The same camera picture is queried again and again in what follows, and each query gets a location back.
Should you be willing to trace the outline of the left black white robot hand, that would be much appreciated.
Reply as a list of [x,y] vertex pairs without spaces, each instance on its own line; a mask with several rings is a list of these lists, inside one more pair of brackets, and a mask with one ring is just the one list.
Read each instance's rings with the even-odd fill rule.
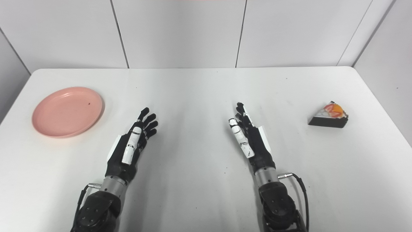
[[144,108],[126,134],[118,136],[107,162],[105,176],[118,177],[129,184],[137,173],[137,162],[149,138],[157,133],[156,114]]

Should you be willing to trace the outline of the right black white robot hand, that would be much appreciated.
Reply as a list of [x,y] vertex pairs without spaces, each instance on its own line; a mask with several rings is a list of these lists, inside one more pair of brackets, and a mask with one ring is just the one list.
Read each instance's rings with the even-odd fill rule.
[[229,119],[229,126],[253,172],[265,168],[275,169],[276,165],[263,127],[254,125],[243,103],[237,103],[236,111],[235,117]]

